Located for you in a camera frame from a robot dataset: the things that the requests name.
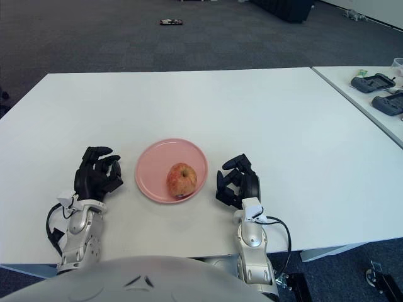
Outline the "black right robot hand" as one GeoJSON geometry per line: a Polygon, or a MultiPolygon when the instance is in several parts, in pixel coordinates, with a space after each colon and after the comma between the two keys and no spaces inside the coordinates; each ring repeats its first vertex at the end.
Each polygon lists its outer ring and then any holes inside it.
{"type": "Polygon", "coordinates": [[[234,224],[252,222],[266,225],[268,219],[263,215],[261,205],[260,182],[257,174],[251,169],[251,163],[245,154],[238,155],[222,166],[228,171],[223,175],[217,172],[217,200],[236,209],[234,224]]]}

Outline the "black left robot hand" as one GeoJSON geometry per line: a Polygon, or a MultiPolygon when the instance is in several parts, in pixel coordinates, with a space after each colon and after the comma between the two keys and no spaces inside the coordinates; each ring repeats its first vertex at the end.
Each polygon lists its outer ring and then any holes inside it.
{"type": "Polygon", "coordinates": [[[120,156],[109,147],[88,147],[75,173],[74,190],[59,195],[58,202],[65,208],[74,208],[77,201],[102,202],[106,194],[123,184],[120,156]]]}

